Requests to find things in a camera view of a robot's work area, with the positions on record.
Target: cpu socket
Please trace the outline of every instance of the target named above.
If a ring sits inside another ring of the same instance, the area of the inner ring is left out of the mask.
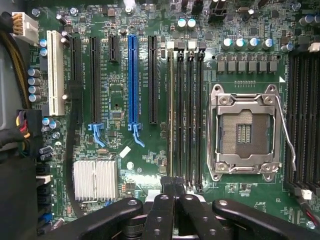
[[[261,174],[271,182],[281,167],[282,114],[275,85],[264,93],[225,93],[213,86],[207,114],[207,165],[212,180],[223,174]]]

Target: power connector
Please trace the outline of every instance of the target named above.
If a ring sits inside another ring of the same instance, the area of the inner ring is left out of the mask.
[[[38,46],[39,26],[38,22],[33,20],[24,12],[12,12],[13,36],[19,38],[31,45]]]

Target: motherboard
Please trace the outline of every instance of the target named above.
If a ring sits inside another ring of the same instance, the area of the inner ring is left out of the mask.
[[[309,0],[31,2],[37,171],[52,179],[38,201],[70,222],[71,199],[86,215],[180,176],[208,203],[230,198],[305,227],[295,194],[320,212],[320,58],[307,55],[320,50],[318,10]]]

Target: blue pcie slot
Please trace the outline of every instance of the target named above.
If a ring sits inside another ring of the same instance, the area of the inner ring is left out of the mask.
[[[134,141],[145,147],[145,144],[139,139],[142,124],[138,123],[138,39],[135,34],[128,36],[128,130],[132,132]]]

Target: green circuit board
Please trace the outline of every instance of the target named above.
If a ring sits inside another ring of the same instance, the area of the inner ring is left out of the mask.
[[[207,202],[214,199],[230,198],[276,217],[290,221],[294,224],[306,226],[308,219],[302,214],[296,201],[289,196],[289,192],[283,187],[285,156],[285,135],[281,131],[280,136],[280,162],[282,167],[276,173],[271,182],[265,182],[259,174],[224,174],[221,181],[213,181],[207,166],[207,109],[208,97],[215,84],[220,84],[226,93],[255,94],[264,93],[268,85],[276,86],[284,112],[286,111],[287,81],[289,58],[286,53],[280,51],[281,41],[293,42],[295,22],[301,12],[294,12],[291,1],[269,1],[257,12],[257,17],[249,22],[242,21],[243,15],[237,12],[239,2],[227,3],[228,15],[223,21],[208,23],[210,1],[204,1],[203,14],[191,13],[191,1],[187,11],[181,11],[181,1],[164,1],[158,4],[138,4],[132,14],[125,12],[122,1],[111,2],[110,5],[91,5],[89,2],[79,4],[79,1],[35,1],[34,7],[40,10],[40,15],[35,18],[39,23],[39,38],[46,39],[47,30],[59,31],[62,25],[56,20],[57,14],[62,14],[70,21],[69,30],[73,36],[81,39],[82,70],[83,70],[83,124],[76,131],[74,146],[74,161],[96,160],[97,158],[111,158],[117,162],[118,168],[118,199],[136,197],[144,200],[150,191],[160,191],[160,179],[169,176],[168,164],[168,49],[167,42],[206,42],[205,57],[203,60],[203,88],[202,88],[202,115],[201,123],[201,178],[203,184],[203,196]],[[251,2],[250,6],[256,6],[257,2]],[[306,4],[306,9],[313,6]],[[70,8],[78,9],[77,16],[70,14]],[[114,15],[104,9],[113,9]],[[195,29],[179,29],[179,19],[196,20]],[[117,35],[119,38],[120,61],[117,64],[108,61],[108,36]],[[139,74],[138,74],[138,118],[142,124],[140,139],[145,147],[138,145],[128,131],[128,35],[135,34],[139,45]],[[158,39],[157,50],[157,119],[158,124],[149,124],[149,85],[148,85],[148,36],[156,36]],[[90,83],[90,48],[89,38],[97,37],[100,41],[100,78],[101,78],[101,120],[104,123],[102,139],[105,147],[98,145],[93,138],[92,131],[88,130],[91,124],[91,83]],[[221,44],[225,38],[236,40],[243,38],[246,42],[251,38],[263,40],[271,38],[273,46],[265,51],[261,44],[255,50],[225,51]],[[160,44],[164,39],[165,57],[161,56]],[[43,64],[38,47],[30,49],[30,67],[40,68]],[[174,55],[174,67],[176,67],[176,55]],[[64,82],[67,89],[71,80],[71,59],[68,47],[64,48]],[[236,72],[221,71],[218,62],[276,62],[277,70],[273,73],[255,72],[238,74]],[[44,109],[48,104],[48,83],[46,82],[46,70],[42,70],[41,102],[33,104],[34,108]],[[47,164],[50,165],[52,174],[52,210],[55,219],[64,218],[67,222],[76,219],[66,194],[65,173],[63,157],[65,154],[66,132],[69,122],[70,106],[65,105],[65,116],[55,116],[55,120],[61,122],[59,129],[60,138],[53,139],[52,132],[44,134],[44,145],[52,146],[54,156]],[[120,153],[129,147],[130,151],[121,157]],[[107,154],[98,154],[97,150],[107,150]],[[186,175],[185,163],[182,162],[181,173]],[[177,175],[177,164],[173,161],[173,175]],[[193,178],[196,178],[195,170],[192,170]],[[126,183],[134,183],[133,191],[128,192]],[[196,189],[190,189],[190,193],[197,193]],[[311,207],[319,213],[320,201],[313,199]],[[104,207],[104,202],[94,201],[79,203],[85,213],[91,213]]]

